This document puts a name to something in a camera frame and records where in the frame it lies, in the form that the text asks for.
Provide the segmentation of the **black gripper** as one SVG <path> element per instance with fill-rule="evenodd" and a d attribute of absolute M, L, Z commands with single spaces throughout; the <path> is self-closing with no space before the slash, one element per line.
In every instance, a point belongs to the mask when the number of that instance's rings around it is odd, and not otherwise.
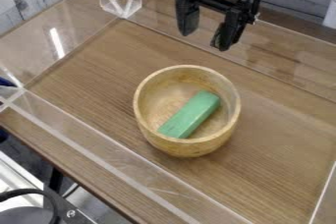
<path fill-rule="evenodd" d="M 210 46 L 218 51 L 229 49 L 238 41 L 245 29 L 245 23 L 253 24 L 259 15 L 262 0 L 174 0 L 178 31 L 187 36 L 198 27 L 199 7 L 203 6 L 225 14 L 223 22 L 218 25 Z"/>

